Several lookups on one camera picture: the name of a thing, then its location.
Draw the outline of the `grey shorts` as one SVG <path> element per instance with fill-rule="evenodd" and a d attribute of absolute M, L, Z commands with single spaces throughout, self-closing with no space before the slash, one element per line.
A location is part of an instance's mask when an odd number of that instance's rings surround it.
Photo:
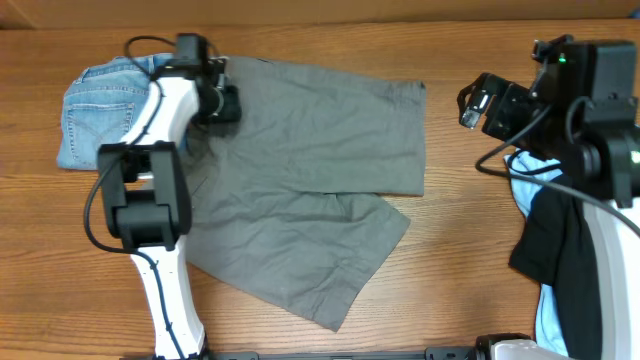
<path fill-rule="evenodd" d="M 242 117 L 192 142 L 187 260 L 338 330 L 409 227 L 386 196 L 424 192 L 426 87 L 250 57 L 228 72 Z"/>

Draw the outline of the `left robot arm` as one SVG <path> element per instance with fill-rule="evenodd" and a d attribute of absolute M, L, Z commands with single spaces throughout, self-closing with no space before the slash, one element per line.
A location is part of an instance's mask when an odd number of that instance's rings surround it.
<path fill-rule="evenodd" d="M 134 126 L 97 152 L 98 178 L 87 197 L 83 225 L 97 248 L 89 216 L 102 197 L 106 224 L 121 241 L 117 253 L 134 262 L 151 312 L 155 359 L 208 359 L 204 325 L 193 302 L 186 265 L 192 204 L 178 149 L 190 126 L 235 123 L 239 90 L 229 84 L 227 60 L 204 36 L 181 33 L 173 55 L 143 73 L 149 97 Z"/>

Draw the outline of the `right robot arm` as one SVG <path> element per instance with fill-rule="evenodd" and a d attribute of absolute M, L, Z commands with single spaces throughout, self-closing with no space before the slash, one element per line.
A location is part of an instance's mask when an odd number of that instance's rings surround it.
<path fill-rule="evenodd" d="M 532 51 L 530 86 L 481 74 L 457 97 L 459 121 L 542 162 L 506 169 L 538 187 L 510 263 L 549 285 L 565 355 L 639 355 L 639 101 L 628 40 L 569 35 Z"/>

